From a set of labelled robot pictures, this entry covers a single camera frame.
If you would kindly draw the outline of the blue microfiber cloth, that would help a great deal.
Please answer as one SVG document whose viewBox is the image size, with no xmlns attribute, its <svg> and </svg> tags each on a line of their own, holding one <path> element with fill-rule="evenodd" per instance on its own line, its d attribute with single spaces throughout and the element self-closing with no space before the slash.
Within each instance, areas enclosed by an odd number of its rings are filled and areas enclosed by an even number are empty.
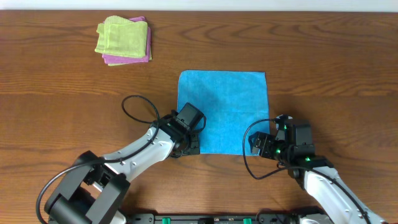
<svg viewBox="0 0 398 224">
<path fill-rule="evenodd" d="M 191 103 L 206 116 L 201 154 L 251 155 L 246 129 L 269 117 L 266 74 L 186 70 L 178 80 L 177 109 Z"/>
</svg>

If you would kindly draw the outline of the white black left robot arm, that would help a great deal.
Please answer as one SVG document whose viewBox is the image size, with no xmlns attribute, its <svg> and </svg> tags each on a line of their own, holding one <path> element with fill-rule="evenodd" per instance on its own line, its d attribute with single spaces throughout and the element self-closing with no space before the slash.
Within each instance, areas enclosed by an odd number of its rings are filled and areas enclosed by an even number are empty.
<svg viewBox="0 0 398 224">
<path fill-rule="evenodd" d="M 44 205 L 50 223 L 127 223 L 119 211 L 131 182 L 150 166 L 172 156 L 184 144 L 194 147 L 198 121 L 171 117 L 153 122 L 147 132 L 126 147 L 96 156 L 81 154 L 57 174 L 61 181 Z"/>
</svg>

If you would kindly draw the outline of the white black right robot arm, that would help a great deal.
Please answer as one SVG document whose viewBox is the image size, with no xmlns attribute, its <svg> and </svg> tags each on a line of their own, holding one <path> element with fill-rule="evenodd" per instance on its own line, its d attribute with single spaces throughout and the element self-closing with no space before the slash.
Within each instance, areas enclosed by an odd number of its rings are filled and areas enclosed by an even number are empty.
<svg viewBox="0 0 398 224">
<path fill-rule="evenodd" d="M 278 162 L 275 174 L 286 170 L 312 196 L 333 223 L 385 223 L 342 181 L 334 165 L 315 154 L 311 131 L 283 131 L 271 135 L 256 132 L 249 136 L 253 153 Z"/>
</svg>

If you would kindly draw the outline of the folded pink cloth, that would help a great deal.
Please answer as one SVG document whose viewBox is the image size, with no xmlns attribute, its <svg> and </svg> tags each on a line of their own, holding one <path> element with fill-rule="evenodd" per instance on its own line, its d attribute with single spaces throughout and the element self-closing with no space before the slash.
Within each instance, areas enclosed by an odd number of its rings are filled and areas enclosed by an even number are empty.
<svg viewBox="0 0 398 224">
<path fill-rule="evenodd" d="M 98 25 L 96 52 L 101 53 L 109 66 L 148 62 L 150 55 L 150 27 L 144 16 L 125 19 L 109 16 Z"/>
</svg>

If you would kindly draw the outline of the folded green cloth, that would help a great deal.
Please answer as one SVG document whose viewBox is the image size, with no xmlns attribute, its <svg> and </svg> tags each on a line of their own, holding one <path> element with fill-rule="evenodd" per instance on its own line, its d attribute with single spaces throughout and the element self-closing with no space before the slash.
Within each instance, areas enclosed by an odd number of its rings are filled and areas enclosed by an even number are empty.
<svg viewBox="0 0 398 224">
<path fill-rule="evenodd" d="M 109 16 L 97 26 L 99 35 L 95 52 L 131 58 L 142 58 L 147 50 L 148 24 L 119 16 Z"/>
</svg>

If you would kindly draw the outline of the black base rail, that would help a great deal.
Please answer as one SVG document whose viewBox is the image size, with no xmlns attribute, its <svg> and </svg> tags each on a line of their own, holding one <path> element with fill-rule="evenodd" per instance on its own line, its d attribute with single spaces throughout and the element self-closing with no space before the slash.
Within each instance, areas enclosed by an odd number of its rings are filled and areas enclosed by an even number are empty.
<svg viewBox="0 0 398 224">
<path fill-rule="evenodd" d="M 154 215 L 135 214 L 127 224 L 332 224 L 324 214 L 260 213 L 258 215 Z"/>
</svg>

